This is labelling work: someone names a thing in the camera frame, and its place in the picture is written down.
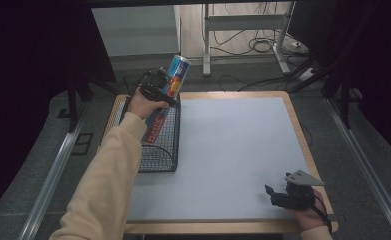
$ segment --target blue can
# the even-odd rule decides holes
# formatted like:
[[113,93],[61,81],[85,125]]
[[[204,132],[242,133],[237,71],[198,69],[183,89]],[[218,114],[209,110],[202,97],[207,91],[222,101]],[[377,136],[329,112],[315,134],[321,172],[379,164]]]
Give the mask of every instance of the blue can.
[[188,73],[190,65],[191,62],[189,62],[186,58],[174,55],[167,71],[168,83],[162,89],[163,93],[173,98],[177,96],[180,91],[180,87],[185,80],[186,74]]

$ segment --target white board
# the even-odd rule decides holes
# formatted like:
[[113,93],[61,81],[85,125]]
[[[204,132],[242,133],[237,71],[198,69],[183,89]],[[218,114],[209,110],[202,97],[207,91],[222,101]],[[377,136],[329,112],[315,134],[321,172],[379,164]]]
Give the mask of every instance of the white board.
[[177,170],[140,173],[128,220],[292,218],[264,184],[309,173],[282,98],[182,100]]

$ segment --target wire basket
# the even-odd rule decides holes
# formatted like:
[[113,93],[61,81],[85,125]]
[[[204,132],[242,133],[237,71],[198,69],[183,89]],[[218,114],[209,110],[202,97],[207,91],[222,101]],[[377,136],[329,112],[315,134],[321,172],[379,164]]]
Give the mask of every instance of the wire basket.
[[180,99],[170,108],[155,144],[142,145],[139,172],[174,172],[177,168],[180,133]]
[[[126,109],[126,95],[116,97],[104,136],[113,126],[118,126]],[[177,168],[180,135],[180,95],[176,107],[170,108],[164,125],[154,144],[142,145],[139,172],[175,172]]]

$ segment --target table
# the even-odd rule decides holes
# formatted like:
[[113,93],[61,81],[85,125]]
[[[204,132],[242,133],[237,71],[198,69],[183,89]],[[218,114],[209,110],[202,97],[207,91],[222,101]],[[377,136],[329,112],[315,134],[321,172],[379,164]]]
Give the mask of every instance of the table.
[[[282,98],[302,154],[310,174],[317,179],[320,175],[315,166],[313,157],[304,138],[302,129],[297,120],[289,96],[285,92],[202,92],[181,93],[182,100],[189,99],[238,99],[238,98]],[[326,195],[324,187],[315,187],[323,194],[328,214],[333,209]],[[338,229],[337,222],[332,222],[333,231]],[[295,220],[196,220],[196,221],[132,221],[126,224],[126,234],[237,234],[237,233],[289,233],[299,231]]]
[[[277,2],[286,2],[288,0],[279,0]],[[137,7],[137,6],[161,6],[161,5],[187,5],[187,4],[210,4],[210,3],[244,3],[244,2],[262,2],[253,0],[58,0],[61,4],[89,5],[92,8],[109,7]]]
[[289,21],[295,2],[290,2],[285,14],[271,15],[237,15],[237,16],[210,16],[209,5],[205,4],[204,14],[204,54],[203,54],[203,74],[210,76],[210,31],[231,31],[231,30],[266,30],[279,29],[279,39],[273,43],[273,52],[284,75],[289,75],[288,64],[282,54],[282,44],[288,30]]

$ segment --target can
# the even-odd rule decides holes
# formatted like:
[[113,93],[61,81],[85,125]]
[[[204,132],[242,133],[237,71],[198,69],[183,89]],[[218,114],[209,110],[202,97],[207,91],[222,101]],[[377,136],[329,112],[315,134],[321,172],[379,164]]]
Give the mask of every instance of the can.
[[[180,88],[185,81],[190,65],[191,63],[186,58],[175,55],[167,70],[167,84],[161,90],[162,93],[176,99]],[[142,139],[143,142],[149,144],[155,143],[167,118],[169,110],[170,108],[154,110],[154,112],[146,119],[145,123],[148,129]]]
[[189,71],[189,62],[186,58],[174,55],[173,60],[167,70],[168,82],[167,85],[162,89],[162,92],[167,94],[169,97],[176,98],[177,94],[182,87],[183,81],[185,80],[186,74]]

